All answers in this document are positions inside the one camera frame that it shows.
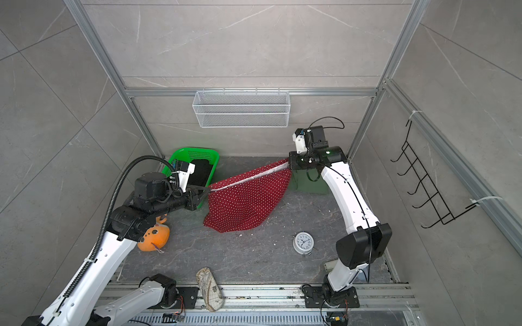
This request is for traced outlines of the green skirt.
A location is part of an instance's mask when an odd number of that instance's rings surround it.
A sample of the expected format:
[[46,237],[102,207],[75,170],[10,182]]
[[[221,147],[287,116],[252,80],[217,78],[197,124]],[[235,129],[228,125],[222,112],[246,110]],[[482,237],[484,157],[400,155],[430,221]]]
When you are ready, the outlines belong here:
[[310,194],[330,194],[330,188],[316,170],[292,171],[288,190]]

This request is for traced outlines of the red polka dot skirt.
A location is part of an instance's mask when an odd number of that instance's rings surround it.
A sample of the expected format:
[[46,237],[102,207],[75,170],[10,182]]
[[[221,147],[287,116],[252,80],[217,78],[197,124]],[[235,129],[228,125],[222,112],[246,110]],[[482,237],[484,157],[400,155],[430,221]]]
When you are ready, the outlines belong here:
[[219,233],[260,226],[284,197],[291,177],[286,158],[211,184],[203,225]]

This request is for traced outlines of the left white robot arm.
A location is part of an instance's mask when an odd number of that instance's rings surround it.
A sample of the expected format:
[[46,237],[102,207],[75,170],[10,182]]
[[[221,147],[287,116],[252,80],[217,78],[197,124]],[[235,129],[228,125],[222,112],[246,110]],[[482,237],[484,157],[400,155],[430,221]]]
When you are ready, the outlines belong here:
[[[145,160],[164,164],[171,174],[142,175],[136,180],[135,192],[124,205],[116,207],[126,177]],[[141,240],[152,237],[151,229],[160,216],[178,209],[193,211],[210,193],[208,187],[189,183],[194,170],[192,163],[171,164],[151,155],[140,156],[128,164],[115,186],[89,256],[57,299],[42,314],[27,317],[24,325],[123,325],[149,307],[171,308],[180,303],[175,280],[156,274],[107,308],[95,306],[117,267]]]

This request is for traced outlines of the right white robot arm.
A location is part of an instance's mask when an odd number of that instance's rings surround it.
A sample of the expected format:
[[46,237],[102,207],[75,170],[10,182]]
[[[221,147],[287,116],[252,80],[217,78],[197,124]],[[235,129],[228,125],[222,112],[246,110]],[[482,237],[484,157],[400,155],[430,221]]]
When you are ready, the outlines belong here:
[[337,240],[338,259],[322,285],[325,304],[337,307],[349,298],[359,273],[365,271],[366,279],[370,279],[370,266],[384,254],[392,229],[371,211],[354,181],[345,153],[328,144],[323,126],[298,128],[292,139],[296,150],[289,153],[290,169],[316,169],[343,216],[347,235]]

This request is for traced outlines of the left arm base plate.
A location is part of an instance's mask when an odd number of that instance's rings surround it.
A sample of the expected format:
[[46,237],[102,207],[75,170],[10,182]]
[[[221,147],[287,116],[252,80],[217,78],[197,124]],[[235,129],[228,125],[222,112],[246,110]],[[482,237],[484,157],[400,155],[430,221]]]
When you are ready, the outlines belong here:
[[164,307],[164,309],[175,309],[180,311],[182,306],[184,309],[195,309],[198,299],[198,287],[178,287],[177,295],[173,299],[170,305]]

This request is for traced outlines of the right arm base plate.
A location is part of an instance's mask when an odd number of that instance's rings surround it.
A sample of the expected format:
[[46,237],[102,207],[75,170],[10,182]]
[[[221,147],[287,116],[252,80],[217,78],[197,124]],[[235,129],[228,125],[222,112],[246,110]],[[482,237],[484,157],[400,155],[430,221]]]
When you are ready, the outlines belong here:
[[355,287],[342,291],[333,291],[328,284],[312,286],[304,284],[300,287],[307,308],[360,308]]

